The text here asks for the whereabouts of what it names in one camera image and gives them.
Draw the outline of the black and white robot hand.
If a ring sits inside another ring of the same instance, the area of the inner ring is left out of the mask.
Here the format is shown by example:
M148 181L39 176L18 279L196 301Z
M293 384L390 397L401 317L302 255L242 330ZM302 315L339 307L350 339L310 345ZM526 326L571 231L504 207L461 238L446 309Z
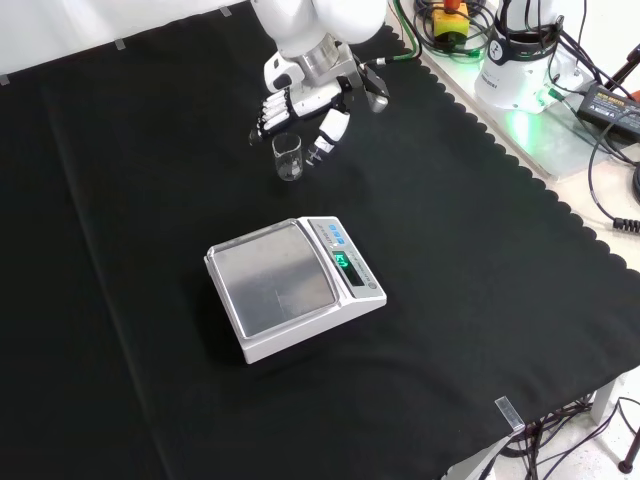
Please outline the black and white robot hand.
M305 154L307 165L321 164L335 150L350 122L343 82L333 79L322 86L306 84L301 66L280 53L266 62L264 73L271 95L261 103L249 143L255 145L272 138L295 121L323 115L318 136Z

